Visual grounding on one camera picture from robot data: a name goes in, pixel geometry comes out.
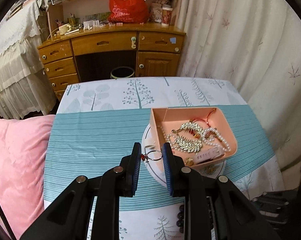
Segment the small silver brooch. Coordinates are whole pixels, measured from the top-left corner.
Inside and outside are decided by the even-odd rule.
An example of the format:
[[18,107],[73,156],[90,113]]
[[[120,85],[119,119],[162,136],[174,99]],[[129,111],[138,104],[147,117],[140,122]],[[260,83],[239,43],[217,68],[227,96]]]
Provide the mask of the small silver brooch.
[[210,165],[210,166],[207,166],[204,171],[206,174],[212,175],[217,170],[217,168],[218,168],[218,165]]

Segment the gold rhinestone hair comb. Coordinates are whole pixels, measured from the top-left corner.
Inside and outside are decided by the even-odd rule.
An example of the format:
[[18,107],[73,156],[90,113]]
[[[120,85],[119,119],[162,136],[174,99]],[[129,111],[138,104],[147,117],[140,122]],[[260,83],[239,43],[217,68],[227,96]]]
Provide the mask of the gold rhinestone hair comb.
[[170,145],[180,152],[198,153],[203,148],[202,137],[206,129],[193,121],[188,121],[180,125],[177,129],[172,129],[167,136]]

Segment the pink smart watch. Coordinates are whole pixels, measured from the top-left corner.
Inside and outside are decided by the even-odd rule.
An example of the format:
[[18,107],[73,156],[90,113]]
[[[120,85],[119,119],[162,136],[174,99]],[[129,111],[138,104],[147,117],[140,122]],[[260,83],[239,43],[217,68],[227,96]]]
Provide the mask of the pink smart watch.
[[219,157],[222,157],[223,155],[223,149],[219,146],[214,146],[202,152],[196,153],[193,156],[193,162],[195,165],[197,165],[206,161],[217,159]]

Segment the pink jewelry tray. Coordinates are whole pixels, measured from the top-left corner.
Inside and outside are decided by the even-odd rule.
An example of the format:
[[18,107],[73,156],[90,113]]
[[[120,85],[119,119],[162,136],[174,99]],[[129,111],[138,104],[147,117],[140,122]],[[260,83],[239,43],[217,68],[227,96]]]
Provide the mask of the pink jewelry tray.
[[174,155],[191,168],[222,163],[237,152],[237,141],[219,107],[152,108],[144,145],[161,150],[168,142]]

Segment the tree print tablecloth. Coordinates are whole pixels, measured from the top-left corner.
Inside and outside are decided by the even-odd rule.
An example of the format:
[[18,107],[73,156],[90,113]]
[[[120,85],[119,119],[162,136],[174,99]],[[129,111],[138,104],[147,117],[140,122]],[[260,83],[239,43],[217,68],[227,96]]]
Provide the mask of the tree print tablecloth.
[[237,141],[224,162],[201,167],[209,177],[225,175],[249,199],[282,190],[277,159],[252,109],[224,80],[139,77],[67,85],[52,126],[44,171],[44,204],[50,205],[78,176],[101,176],[132,152],[136,142],[150,156],[140,167],[132,198],[120,199],[120,239],[183,239],[178,227],[182,198],[166,187],[160,146],[168,119],[150,127],[154,108],[218,107]]

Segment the pink quilt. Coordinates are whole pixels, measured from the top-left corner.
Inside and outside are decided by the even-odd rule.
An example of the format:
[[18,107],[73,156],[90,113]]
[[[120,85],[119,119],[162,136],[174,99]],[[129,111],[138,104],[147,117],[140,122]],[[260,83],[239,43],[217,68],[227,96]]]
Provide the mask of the pink quilt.
[[0,205],[16,238],[44,211],[44,166],[54,119],[0,119]]

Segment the waste bin under desk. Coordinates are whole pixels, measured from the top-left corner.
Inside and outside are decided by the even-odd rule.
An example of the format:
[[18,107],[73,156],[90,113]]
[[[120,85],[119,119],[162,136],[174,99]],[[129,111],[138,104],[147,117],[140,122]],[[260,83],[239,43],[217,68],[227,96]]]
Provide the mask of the waste bin under desk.
[[110,72],[111,79],[124,79],[134,77],[135,70],[131,67],[117,67]]

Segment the lace covered furniture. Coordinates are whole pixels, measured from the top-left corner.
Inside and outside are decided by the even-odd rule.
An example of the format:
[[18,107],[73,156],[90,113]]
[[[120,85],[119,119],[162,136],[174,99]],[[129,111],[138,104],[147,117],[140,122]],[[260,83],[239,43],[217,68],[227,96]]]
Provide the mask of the lace covered furniture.
[[0,118],[47,115],[56,96],[44,73],[38,46],[48,37],[48,0],[20,1],[0,22]]

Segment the wooden desk with hutch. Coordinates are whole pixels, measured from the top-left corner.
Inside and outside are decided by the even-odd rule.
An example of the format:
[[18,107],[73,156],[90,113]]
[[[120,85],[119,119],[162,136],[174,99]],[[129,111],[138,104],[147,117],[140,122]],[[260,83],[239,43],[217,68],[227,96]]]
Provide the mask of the wooden desk with hutch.
[[106,24],[59,34],[65,3],[50,4],[50,36],[38,46],[44,74],[61,99],[68,85],[110,79],[119,67],[135,77],[176,76],[185,33],[159,23]]

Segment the cream floral curtain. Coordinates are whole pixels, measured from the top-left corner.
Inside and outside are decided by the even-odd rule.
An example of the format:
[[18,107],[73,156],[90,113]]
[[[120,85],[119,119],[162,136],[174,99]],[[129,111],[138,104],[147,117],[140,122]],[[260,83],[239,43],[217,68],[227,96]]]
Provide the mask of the cream floral curtain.
[[228,80],[276,154],[286,189],[301,180],[301,20],[285,0],[181,0],[179,73]]

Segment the red patterned cup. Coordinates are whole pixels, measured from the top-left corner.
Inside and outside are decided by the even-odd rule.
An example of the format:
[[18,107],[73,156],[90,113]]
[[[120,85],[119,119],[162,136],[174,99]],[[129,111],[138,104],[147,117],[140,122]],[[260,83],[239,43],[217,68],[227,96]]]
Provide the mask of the red patterned cup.
[[171,7],[162,7],[162,20],[161,24],[163,26],[169,26],[170,20],[172,17],[173,8]]

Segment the red plastic bag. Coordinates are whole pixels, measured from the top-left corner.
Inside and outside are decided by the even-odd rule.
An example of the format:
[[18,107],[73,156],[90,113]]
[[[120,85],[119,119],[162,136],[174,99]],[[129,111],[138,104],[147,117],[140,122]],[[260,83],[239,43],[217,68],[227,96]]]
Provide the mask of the red plastic bag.
[[111,23],[146,23],[149,10],[145,0],[109,0]]

